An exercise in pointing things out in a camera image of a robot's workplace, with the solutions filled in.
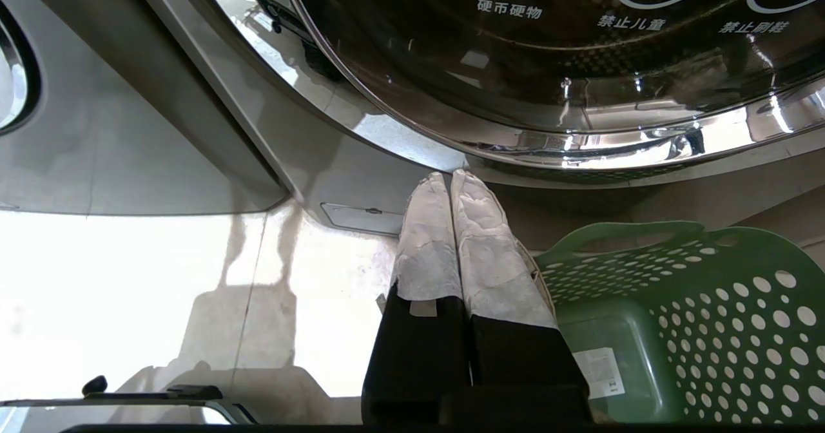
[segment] basket hole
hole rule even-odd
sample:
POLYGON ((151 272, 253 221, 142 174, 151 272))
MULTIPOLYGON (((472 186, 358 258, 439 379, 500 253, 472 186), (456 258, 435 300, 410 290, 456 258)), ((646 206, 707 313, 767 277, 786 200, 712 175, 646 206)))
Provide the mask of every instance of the basket hole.
POLYGON ((808 353, 802 348, 798 348, 796 346, 790 348, 790 357, 793 359, 793 362, 796 362, 799 365, 808 365, 808 353))
POLYGON ((804 323, 808 327, 813 327, 813 324, 817 322, 817 315, 810 309, 810 307, 799 307, 799 309, 796 310, 796 316, 798 316, 800 322, 804 323))
POLYGON ((811 401, 814 401, 814 403, 825 406, 825 391, 822 391, 819 386, 809 387, 808 396, 810 396, 811 401))
POLYGON ((753 324, 757 330, 765 330, 765 319, 758 314, 751 316, 751 324, 753 324))
POLYGON ((780 325, 780 327, 782 328, 790 327, 790 318, 782 310, 774 311, 774 322, 776 322, 776 325, 780 325))
POLYGON ((763 293, 771 291, 771 282, 765 280, 765 278, 753 277, 753 286, 763 293))
POLYGON ((782 394, 784 394, 784 397, 786 397, 788 401, 791 401, 792 403, 796 403, 796 401, 799 401, 799 393, 796 392, 796 389, 790 386, 790 384, 786 384, 782 387, 782 394))
POLYGON ((768 356, 768 360, 773 363, 773 365, 780 365, 782 363, 782 356, 780 356, 779 352, 775 349, 771 348, 766 351, 768 356))
POLYGON ((748 287, 740 283, 733 284, 733 291, 735 291, 739 296, 742 296, 743 298, 747 298, 750 294, 748 287))
POLYGON ((776 271, 774 277, 776 277, 776 281, 786 288, 793 288, 796 286, 796 277, 794 277, 791 272, 776 271))
POLYGON ((730 248, 739 244, 739 237, 737 237, 736 235, 725 235, 717 239, 716 244, 719 246, 725 246, 730 248))
POLYGON ((770 387, 770 386, 768 386, 768 385, 766 385, 766 384, 761 384, 761 385, 759 386, 759 391, 761 392, 761 394, 762 394, 765 398, 767 398, 767 399, 773 399, 773 390, 771 389, 771 387, 770 387))

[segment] basket handle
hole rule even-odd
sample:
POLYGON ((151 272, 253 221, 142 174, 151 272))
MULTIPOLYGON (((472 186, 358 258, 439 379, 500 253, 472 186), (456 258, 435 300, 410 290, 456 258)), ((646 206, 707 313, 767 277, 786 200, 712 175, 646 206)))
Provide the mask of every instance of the basket handle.
POLYGON ((579 228, 563 237, 541 256, 572 254, 581 246, 595 240, 622 238, 628 236, 656 235, 660 233, 697 233, 704 225, 690 221, 649 222, 649 224, 623 224, 622 222, 602 222, 579 228))

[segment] tiled floor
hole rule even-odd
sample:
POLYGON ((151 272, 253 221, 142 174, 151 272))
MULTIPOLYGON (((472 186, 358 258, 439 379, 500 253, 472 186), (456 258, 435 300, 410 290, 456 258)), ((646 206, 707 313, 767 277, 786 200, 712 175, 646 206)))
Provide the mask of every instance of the tiled floor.
POLYGON ((0 399, 218 385, 274 423, 357 423, 396 240, 268 215, 0 213, 0 399))

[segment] chrome door rim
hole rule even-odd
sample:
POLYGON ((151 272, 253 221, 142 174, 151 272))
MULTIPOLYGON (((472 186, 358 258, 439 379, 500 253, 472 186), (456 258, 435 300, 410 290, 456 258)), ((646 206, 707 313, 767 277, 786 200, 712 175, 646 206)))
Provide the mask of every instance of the chrome door rim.
MULTIPOLYGON (((396 75, 366 39, 348 48, 333 48, 303 2, 291 2, 318 47, 383 112, 430 139, 495 162, 565 171, 628 171, 721 157, 825 124, 825 77, 817 77, 735 109, 647 130, 546 133, 513 128, 437 101, 396 75), (374 60, 371 73, 353 57, 339 54, 342 50, 369 51, 374 60), (699 137, 703 148, 692 143, 699 137)), ((334 20, 345 22, 344 18, 334 20)))
POLYGON ((0 54, 3 55, 4 60, 0 61, 0 67, 6 69, 9 77, 12 78, 11 92, 12 101, 8 112, 4 115, 0 114, 0 130, 7 128, 9 125, 15 124, 23 110, 26 107, 26 101, 29 96, 29 78, 26 75, 26 67, 23 63, 20 51, 17 49, 12 40, 12 34, 9 33, 8 27, 0 19, 0 54))

